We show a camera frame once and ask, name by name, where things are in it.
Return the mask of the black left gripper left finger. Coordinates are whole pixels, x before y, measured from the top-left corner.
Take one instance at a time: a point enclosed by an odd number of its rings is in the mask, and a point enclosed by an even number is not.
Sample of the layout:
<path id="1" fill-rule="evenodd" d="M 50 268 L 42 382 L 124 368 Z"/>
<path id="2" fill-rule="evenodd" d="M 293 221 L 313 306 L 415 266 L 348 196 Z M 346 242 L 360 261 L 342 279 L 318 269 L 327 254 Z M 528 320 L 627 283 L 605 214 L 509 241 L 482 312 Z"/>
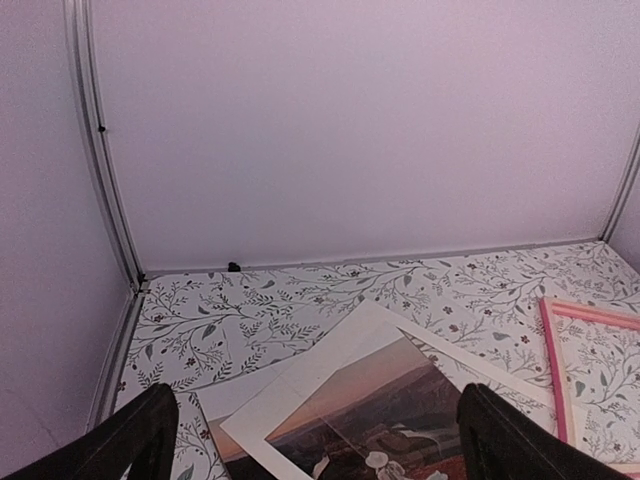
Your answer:
<path id="1" fill-rule="evenodd" d="M 179 408 L 154 384 L 76 441 L 10 474 L 19 479 L 168 479 Z"/>

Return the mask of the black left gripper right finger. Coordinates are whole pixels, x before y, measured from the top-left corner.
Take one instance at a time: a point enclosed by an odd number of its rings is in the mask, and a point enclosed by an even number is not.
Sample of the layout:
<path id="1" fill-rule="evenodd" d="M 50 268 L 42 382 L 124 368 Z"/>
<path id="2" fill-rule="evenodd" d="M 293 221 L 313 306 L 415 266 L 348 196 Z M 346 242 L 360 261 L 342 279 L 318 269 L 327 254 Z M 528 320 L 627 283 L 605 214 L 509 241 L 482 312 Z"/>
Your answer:
<path id="1" fill-rule="evenodd" d="M 627 477 L 555 438 L 484 384 L 465 386 L 458 402 L 458 426 L 469 479 Z"/>

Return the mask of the pink wooden picture frame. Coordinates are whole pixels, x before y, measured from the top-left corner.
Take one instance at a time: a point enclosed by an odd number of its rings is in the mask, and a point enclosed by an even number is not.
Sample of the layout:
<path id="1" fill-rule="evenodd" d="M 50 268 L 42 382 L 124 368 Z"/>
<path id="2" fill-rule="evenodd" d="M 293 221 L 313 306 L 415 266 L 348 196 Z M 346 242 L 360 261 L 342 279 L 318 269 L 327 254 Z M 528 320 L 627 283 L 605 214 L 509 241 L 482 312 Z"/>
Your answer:
<path id="1" fill-rule="evenodd" d="M 544 296 L 557 433 L 639 477 L 639 316 Z"/>

